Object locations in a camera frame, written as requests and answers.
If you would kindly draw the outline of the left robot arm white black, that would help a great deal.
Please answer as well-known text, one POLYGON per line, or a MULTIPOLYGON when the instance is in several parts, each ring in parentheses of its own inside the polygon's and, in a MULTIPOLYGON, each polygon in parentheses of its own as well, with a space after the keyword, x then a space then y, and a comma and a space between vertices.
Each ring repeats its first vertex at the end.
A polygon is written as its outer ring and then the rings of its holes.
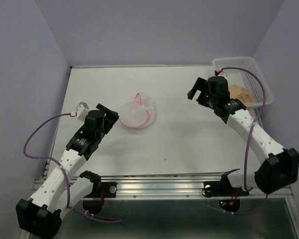
POLYGON ((84 197, 99 196, 103 204, 108 192, 101 176, 88 170, 82 172, 75 183, 70 181, 98 149, 119 114, 102 104, 90 110, 81 102, 75 111, 62 115, 77 118, 83 125, 66 144, 60 159, 48 157, 55 163, 55 168, 39 189, 27 200, 21 199, 15 208, 19 227, 41 239, 54 238, 63 218, 84 197))

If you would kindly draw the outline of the white mesh laundry bag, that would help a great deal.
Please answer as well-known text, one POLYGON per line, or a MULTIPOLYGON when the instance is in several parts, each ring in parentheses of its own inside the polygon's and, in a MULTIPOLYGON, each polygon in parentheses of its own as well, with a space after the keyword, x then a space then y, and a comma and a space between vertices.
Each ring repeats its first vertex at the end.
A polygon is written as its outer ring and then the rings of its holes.
POLYGON ((134 100, 123 104, 119 109, 119 121, 132 129, 142 129, 153 123, 156 110, 149 95, 137 93, 134 100))

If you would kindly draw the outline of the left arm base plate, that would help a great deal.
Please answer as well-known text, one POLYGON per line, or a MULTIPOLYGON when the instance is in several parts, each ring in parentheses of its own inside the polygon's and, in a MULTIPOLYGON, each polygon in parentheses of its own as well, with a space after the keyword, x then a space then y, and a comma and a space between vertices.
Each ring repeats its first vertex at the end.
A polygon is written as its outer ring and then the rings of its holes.
POLYGON ((117 182, 99 182, 96 185, 93 185, 92 191, 85 196, 85 198, 115 198, 117 191, 117 182))

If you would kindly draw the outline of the beige bra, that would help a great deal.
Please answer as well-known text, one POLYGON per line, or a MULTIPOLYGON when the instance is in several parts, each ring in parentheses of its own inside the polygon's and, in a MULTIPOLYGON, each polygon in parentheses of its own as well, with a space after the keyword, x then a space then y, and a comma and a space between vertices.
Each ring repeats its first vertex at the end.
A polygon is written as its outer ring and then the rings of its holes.
POLYGON ((233 99, 238 99, 244 104, 255 103, 254 96, 251 92, 242 88, 238 85, 232 85, 229 87, 230 97, 233 99))

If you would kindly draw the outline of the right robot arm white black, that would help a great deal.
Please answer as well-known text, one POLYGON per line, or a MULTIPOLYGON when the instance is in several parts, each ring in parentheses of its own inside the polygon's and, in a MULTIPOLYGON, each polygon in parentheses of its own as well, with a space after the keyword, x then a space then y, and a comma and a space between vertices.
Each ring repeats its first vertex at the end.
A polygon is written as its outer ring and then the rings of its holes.
POLYGON ((261 128, 246 106, 239 99, 230 98, 228 82, 222 76, 208 80, 197 78, 188 92, 192 100, 197 91, 197 102, 210 108, 226 125, 235 130, 246 142, 244 169, 242 175, 230 173, 219 182, 224 194, 231 194, 237 188, 245 191, 254 188, 271 194, 298 179, 299 153, 277 143, 261 128))

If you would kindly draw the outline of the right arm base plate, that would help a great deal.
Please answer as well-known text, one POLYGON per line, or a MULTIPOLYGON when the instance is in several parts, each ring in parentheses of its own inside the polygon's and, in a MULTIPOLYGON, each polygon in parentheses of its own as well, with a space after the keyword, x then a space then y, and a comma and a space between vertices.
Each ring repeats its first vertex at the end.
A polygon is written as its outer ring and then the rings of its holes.
POLYGON ((242 188, 234 188, 229 182, 225 181, 207 181, 204 182, 202 195, 206 198, 212 197, 246 197, 249 192, 244 191, 242 188))

